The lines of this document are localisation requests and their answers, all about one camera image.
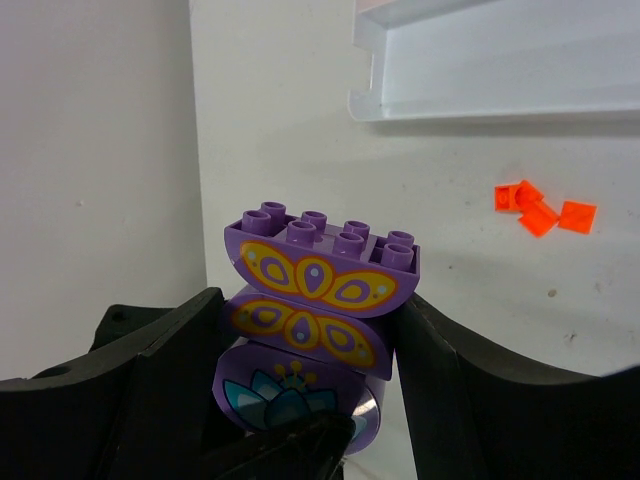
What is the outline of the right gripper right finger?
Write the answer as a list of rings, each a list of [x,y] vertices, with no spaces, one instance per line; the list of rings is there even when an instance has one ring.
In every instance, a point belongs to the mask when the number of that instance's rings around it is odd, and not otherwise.
[[[419,296],[394,314],[421,479],[635,479],[639,370],[604,376],[513,352]]]

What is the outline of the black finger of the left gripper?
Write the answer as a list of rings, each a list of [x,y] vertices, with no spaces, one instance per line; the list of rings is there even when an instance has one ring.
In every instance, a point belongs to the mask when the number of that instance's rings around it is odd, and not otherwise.
[[[167,332],[135,361],[98,479],[332,479],[351,420],[317,413],[254,436],[212,393],[218,359],[235,341],[217,311]]]

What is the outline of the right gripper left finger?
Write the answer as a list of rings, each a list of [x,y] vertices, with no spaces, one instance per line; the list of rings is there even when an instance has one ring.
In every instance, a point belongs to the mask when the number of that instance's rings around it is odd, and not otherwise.
[[[197,478],[222,306],[207,288],[81,357],[2,381],[2,478]]]

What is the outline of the purple paw print lego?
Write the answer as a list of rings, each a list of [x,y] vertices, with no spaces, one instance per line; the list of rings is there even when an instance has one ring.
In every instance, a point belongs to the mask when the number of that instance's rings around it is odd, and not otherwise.
[[[212,385],[221,411],[251,433],[317,412],[349,417],[355,431],[348,455],[375,440],[384,390],[385,382],[375,377],[244,340],[220,356]]]

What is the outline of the purple butterfly lego bricks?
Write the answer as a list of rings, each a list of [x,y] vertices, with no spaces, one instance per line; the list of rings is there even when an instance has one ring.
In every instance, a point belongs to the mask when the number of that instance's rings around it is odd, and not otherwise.
[[[265,202],[224,229],[245,286],[225,325],[281,350],[388,380],[393,347],[384,318],[413,294],[420,247],[412,234],[379,236],[368,224],[332,225],[326,214],[287,213]]]

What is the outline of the small orange lego pieces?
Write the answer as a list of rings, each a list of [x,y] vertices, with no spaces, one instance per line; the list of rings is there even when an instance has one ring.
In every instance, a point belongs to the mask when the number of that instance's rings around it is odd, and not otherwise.
[[[541,238],[555,227],[583,235],[590,234],[598,207],[566,200],[557,212],[546,202],[541,190],[523,179],[514,184],[494,187],[494,210],[519,214],[520,225],[532,236]]]

